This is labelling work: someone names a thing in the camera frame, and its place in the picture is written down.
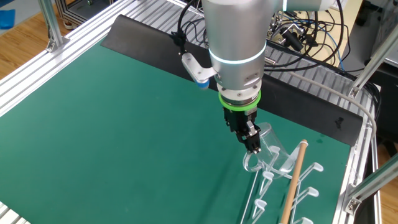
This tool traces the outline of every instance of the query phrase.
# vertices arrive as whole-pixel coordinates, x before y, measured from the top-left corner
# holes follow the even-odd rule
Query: green table surface
[[[318,198],[296,217],[331,223],[349,146],[259,110]],[[33,224],[239,223],[253,174],[217,92],[99,44],[0,118],[0,201]],[[277,223],[289,187],[275,181],[259,223]]]

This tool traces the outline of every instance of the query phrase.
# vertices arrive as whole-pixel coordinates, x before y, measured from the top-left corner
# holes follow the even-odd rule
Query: transparent acrylic holder
[[[292,176],[289,173],[292,171],[295,165],[295,161],[297,160],[297,156],[299,154],[300,142],[297,147],[294,149],[293,153],[290,155],[287,154],[286,150],[283,148],[282,144],[279,142],[275,132],[272,130],[272,127],[268,123],[259,124],[261,128],[260,133],[260,141],[261,141],[261,152],[255,154],[257,159],[257,164],[254,167],[249,166],[250,158],[253,154],[246,153],[243,158],[243,167],[249,172],[257,172],[256,178],[253,181],[253,187],[256,184],[257,178],[260,178],[260,189],[259,195],[256,196],[254,201],[254,210],[248,223],[256,223],[258,219],[266,213],[267,202],[263,201],[265,194],[267,193],[268,188],[271,186],[273,181],[276,181],[278,178],[288,178],[291,179]],[[311,219],[306,217],[301,217],[295,219],[295,211],[299,203],[304,200],[307,196],[318,197],[319,192],[317,189],[313,187],[308,187],[303,191],[300,191],[300,186],[305,178],[313,171],[322,172],[323,167],[314,162],[310,167],[308,167],[298,179],[297,189],[296,189],[296,197],[294,198],[294,203],[292,206],[292,213],[290,218],[290,224],[313,224]],[[255,197],[255,195],[250,195],[248,199],[248,203],[251,197]]]

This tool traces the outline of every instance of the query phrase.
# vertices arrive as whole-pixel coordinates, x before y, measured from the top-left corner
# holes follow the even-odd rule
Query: workbench
[[[178,49],[164,44],[172,41],[162,32],[176,29],[181,10],[175,1],[118,1],[69,33],[64,46],[0,81],[0,170],[7,170],[0,172],[0,201],[33,223],[249,223],[256,180],[242,168],[244,146],[225,126],[215,83],[199,90],[174,60]],[[121,33],[113,26],[119,15],[154,29],[136,24]],[[190,11],[184,21],[202,16]],[[202,21],[198,29],[204,27]],[[126,51],[101,46],[108,34]],[[187,49],[209,63],[193,29],[188,39]],[[284,63],[297,55],[269,43],[266,57]],[[306,58],[290,67],[311,64]],[[336,72],[299,74],[347,93],[352,81]],[[263,86],[256,122],[271,123],[289,152],[306,138],[305,166],[325,168],[308,181],[320,196],[296,217],[353,223],[343,207],[375,146],[368,117],[287,73],[267,73]],[[356,99],[374,114],[366,90]],[[275,186],[267,207],[274,216],[258,223],[275,223],[286,187]],[[375,206],[378,223],[378,194]]]

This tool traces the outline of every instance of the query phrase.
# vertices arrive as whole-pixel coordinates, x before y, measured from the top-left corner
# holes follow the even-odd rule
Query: wooden dowel
[[[292,180],[290,181],[289,192],[287,193],[286,203],[284,212],[282,214],[282,219],[280,220],[281,224],[287,224],[290,217],[290,212],[292,210],[292,204],[294,200],[294,195],[296,193],[297,183],[299,182],[299,177],[301,173],[301,167],[303,166],[304,154],[307,148],[307,144],[301,143],[300,150],[298,152],[296,165],[294,167]]]

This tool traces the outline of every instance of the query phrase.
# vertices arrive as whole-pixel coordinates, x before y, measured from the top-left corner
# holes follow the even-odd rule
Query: blue cable
[[[320,25],[318,25],[318,27],[319,27],[322,31],[324,31],[326,34],[328,34],[328,36],[330,37],[330,39],[333,41],[333,43],[335,43],[335,45],[336,45],[336,47],[337,47],[336,41],[335,41],[334,38],[329,34],[329,32],[326,31],[325,29],[323,29]],[[341,60],[341,55],[340,55],[340,51],[339,51],[339,50],[337,51],[337,54],[338,54],[338,60],[340,61],[341,69],[342,69],[343,71],[345,71],[344,65],[343,65],[343,61]]]

